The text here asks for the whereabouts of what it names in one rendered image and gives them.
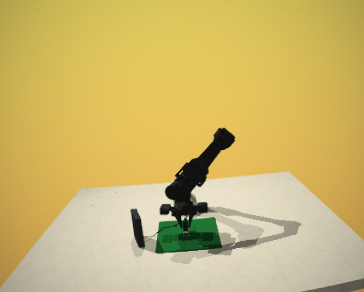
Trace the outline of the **green circuit board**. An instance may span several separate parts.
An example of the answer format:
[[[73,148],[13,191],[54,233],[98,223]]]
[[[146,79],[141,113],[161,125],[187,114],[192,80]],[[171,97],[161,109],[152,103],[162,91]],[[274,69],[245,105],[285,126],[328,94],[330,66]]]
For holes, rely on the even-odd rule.
[[[162,221],[158,231],[155,253],[222,248],[215,217],[192,219],[188,231],[183,231],[183,222],[181,229],[177,220]]]

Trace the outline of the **black connector plug with cable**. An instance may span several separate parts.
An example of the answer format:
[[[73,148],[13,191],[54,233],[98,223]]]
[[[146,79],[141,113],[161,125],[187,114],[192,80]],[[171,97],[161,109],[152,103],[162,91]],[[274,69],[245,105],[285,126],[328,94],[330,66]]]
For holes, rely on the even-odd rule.
[[[189,229],[189,228],[188,228],[188,220],[187,220],[187,217],[188,217],[188,216],[186,216],[186,217],[184,218],[184,220],[182,221],[182,222],[183,222],[183,231],[188,231],[188,229]],[[161,228],[161,229],[162,229],[162,228]],[[160,230],[161,230],[161,229],[160,229]],[[160,231],[160,230],[159,230],[159,231]],[[158,232],[159,232],[159,231],[158,231]],[[157,233],[158,233],[158,232],[157,232]],[[156,233],[156,234],[157,234],[157,233]],[[155,235],[156,235],[156,234],[155,234]],[[153,235],[153,236],[155,236],[155,235]]]

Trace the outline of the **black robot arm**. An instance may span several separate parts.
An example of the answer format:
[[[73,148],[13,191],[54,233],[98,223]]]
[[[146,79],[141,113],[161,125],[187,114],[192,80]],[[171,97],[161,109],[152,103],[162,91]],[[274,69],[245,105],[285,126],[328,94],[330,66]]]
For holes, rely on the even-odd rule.
[[[201,188],[206,182],[209,166],[222,150],[230,148],[235,141],[234,135],[225,127],[219,128],[213,136],[213,142],[198,158],[192,159],[189,163],[187,162],[175,175],[175,181],[165,189],[167,198],[176,199],[174,206],[177,216],[188,216],[190,211],[194,210],[193,201],[189,201],[188,198],[179,200],[178,197],[191,193],[196,186]],[[179,174],[181,171],[182,173]]]

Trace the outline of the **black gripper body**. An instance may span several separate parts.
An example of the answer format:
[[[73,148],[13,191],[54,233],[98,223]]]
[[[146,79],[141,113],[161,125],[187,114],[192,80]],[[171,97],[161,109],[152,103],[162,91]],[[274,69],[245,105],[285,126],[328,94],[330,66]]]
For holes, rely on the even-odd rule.
[[[180,195],[178,197],[179,200],[184,200],[185,198],[188,198],[189,201],[191,201],[190,192],[187,194]],[[198,205],[194,205],[194,210],[190,211],[190,214],[197,213],[197,210],[200,214],[206,214],[208,209],[208,203],[207,202],[198,202]],[[175,206],[171,206],[171,204],[162,204],[159,208],[159,214],[160,215],[168,215],[169,212],[171,212],[171,215],[177,215],[175,211]]]

